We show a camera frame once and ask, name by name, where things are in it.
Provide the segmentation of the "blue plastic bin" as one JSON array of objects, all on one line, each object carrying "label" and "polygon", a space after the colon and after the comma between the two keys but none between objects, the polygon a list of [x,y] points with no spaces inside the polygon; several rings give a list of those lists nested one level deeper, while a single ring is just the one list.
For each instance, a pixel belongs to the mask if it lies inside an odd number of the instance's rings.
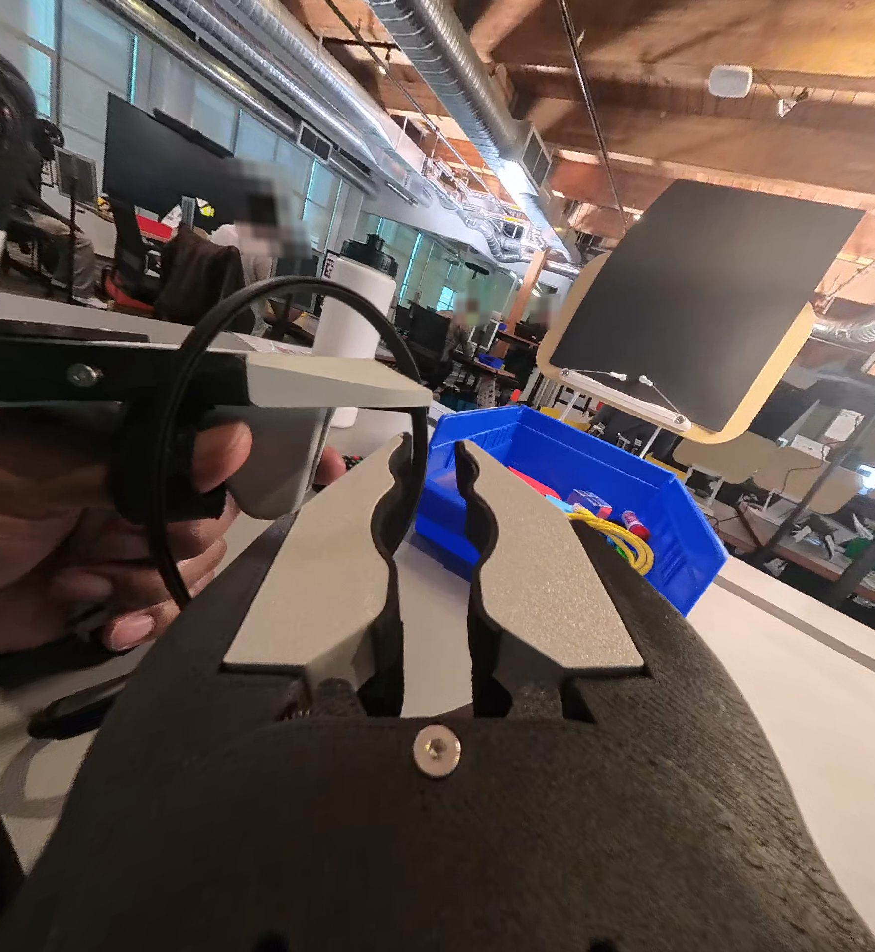
[{"label": "blue plastic bin", "polygon": [[513,406],[448,412],[431,434],[415,529],[459,577],[471,576],[478,553],[466,538],[466,504],[457,490],[458,441],[475,443],[558,497],[587,490],[611,506],[613,518],[633,512],[650,533],[655,562],[648,581],[682,615],[727,560],[717,533],[674,474],[539,411]]}]

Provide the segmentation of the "silver spiral duct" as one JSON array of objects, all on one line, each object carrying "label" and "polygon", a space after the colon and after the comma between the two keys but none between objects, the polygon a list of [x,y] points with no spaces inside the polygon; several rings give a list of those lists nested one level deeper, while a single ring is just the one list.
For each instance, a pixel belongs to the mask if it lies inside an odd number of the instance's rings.
[{"label": "silver spiral duct", "polygon": [[197,47],[205,45],[221,61],[212,65],[220,85],[239,92],[243,86],[232,75],[243,77],[366,168],[365,175],[352,174],[357,186],[376,180],[406,205],[431,204],[420,149],[285,7],[253,1],[103,5],[187,60],[197,62]]}]

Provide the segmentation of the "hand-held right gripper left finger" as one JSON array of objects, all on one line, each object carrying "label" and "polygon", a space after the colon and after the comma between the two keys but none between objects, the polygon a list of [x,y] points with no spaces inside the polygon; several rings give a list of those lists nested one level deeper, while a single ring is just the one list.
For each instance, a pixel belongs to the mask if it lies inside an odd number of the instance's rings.
[{"label": "hand-held right gripper left finger", "polygon": [[301,508],[224,654],[224,670],[294,676],[310,694],[344,682],[368,715],[400,715],[395,553],[412,475],[413,439],[402,434]]}]

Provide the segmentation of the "red block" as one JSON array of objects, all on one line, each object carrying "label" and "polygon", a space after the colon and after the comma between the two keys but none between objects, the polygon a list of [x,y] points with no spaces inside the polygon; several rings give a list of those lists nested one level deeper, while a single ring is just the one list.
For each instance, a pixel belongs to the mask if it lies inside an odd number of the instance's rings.
[{"label": "red block", "polygon": [[561,500],[561,499],[562,499],[561,496],[560,496],[554,489],[552,489],[550,486],[544,484],[543,482],[539,482],[539,480],[536,480],[535,478],[533,478],[533,477],[531,477],[531,476],[529,476],[529,475],[523,473],[522,471],[517,470],[517,469],[515,469],[515,468],[513,468],[513,467],[509,467],[508,470],[509,470],[513,475],[515,475],[515,477],[517,477],[519,480],[521,480],[522,482],[526,483],[527,486],[529,486],[531,489],[533,489],[533,490],[534,490],[536,493],[538,493],[539,495],[544,496],[544,497],[556,498],[556,499],[558,499],[558,500]]}]

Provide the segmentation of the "dark brown office chair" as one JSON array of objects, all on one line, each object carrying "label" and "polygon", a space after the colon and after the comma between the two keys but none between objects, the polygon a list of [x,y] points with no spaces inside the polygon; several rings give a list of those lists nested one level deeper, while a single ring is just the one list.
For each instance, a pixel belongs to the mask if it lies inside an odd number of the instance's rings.
[{"label": "dark brown office chair", "polygon": [[240,250],[180,227],[160,253],[154,317],[194,327],[213,307],[249,284],[253,270]]}]

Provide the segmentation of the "large black monitor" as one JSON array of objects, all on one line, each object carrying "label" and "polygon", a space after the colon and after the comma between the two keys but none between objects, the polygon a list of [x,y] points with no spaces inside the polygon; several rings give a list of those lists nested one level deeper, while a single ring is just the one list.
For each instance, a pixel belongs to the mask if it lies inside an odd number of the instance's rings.
[{"label": "large black monitor", "polygon": [[236,223],[277,222],[277,182],[250,163],[220,156],[110,93],[101,190],[112,210],[138,208],[162,219],[196,200],[207,232]]}]

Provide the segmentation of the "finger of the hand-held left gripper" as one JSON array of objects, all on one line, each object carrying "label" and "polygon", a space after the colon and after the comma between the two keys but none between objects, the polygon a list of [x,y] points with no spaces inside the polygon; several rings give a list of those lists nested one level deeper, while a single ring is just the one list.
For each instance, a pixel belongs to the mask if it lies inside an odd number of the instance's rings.
[{"label": "finger of the hand-held left gripper", "polygon": [[374,359],[289,353],[246,356],[250,392],[427,392],[419,382]]},{"label": "finger of the hand-held left gripper", "polygon": [[312,484],[334,412],[428,408],[427,392],[250,392],[223,397],[223,419],[245,422],[253,446],[227,482],[239,509],[276,520],[298,509]]}]

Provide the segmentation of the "black wood-rimmed board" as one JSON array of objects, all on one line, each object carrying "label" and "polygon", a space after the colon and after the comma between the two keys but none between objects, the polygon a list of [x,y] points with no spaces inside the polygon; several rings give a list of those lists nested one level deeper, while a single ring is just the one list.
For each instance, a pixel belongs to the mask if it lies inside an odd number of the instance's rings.
[{"label": "black wood-rimmed board", "polygon": [[538,370],[689,441],[734,440],[811,335],[813,296],[864,214],[678,180],[580,271]]}]

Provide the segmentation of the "silver ventilation duct with vents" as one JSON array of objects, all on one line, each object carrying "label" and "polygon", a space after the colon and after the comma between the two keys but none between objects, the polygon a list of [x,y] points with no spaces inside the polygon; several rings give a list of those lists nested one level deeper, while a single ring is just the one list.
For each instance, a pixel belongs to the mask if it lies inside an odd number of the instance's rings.
[{"label": "silver ventilation duct with vents", "polygon": [[547,185],[550,151],[533,123],[510,113],[450,3],[368,4],[550,250],[578,265],[575,232]]}]

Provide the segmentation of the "person's left hand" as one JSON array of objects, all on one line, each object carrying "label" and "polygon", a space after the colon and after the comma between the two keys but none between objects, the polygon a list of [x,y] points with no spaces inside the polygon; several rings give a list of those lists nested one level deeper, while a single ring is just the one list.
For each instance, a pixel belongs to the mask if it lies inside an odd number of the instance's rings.
[{"label": "person's left hand", "polygon": [[107,456],[98,434],[0,410],[0,655],[57,641],[93,610],[105,647],[127,651],[179,615],[144,531],[112,506]]}]

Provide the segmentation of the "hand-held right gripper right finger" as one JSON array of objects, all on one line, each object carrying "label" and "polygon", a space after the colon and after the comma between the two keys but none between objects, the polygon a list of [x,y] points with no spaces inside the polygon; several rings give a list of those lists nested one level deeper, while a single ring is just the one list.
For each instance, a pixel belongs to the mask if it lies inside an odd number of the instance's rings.
[{"label": "hand-held right gripper right finger", "polygon": [[580,683],[643,675],[579,523],[472,441],[455,444],[455,472],[478,554],[467,618],[473,715],[561,717]]}]

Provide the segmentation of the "white water bottle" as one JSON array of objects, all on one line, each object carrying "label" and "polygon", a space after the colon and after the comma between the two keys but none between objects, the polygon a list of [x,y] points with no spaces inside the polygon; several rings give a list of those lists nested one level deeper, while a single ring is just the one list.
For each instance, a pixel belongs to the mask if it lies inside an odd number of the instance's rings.
[{"label": "white water bottle", "polygon": [[[376,233],[364,242],[346,241],[339,253],[327,253],[321,277],[359,294],[387,316],[396,293],[397,262]],[[353,308],[323,297],[313,343],[314,356],[374,359],[380,335]]]}]

